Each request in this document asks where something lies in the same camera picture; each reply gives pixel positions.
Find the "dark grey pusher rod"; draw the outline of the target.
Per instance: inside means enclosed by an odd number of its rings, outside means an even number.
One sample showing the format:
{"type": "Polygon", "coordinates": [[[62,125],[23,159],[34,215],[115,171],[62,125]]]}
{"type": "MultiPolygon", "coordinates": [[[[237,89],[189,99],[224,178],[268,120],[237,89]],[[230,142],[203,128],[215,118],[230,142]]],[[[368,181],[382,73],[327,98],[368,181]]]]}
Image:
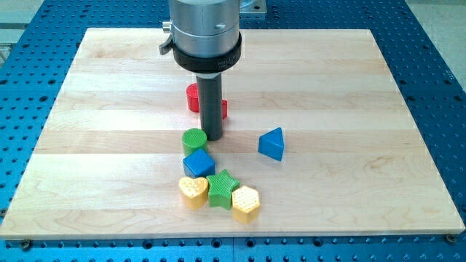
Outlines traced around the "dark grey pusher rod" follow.
{"type": "Polygon", "coordinates": [[[219,140],[223,135],[221,74],[197,74],[200,123],[208,140],[219,140]]]}

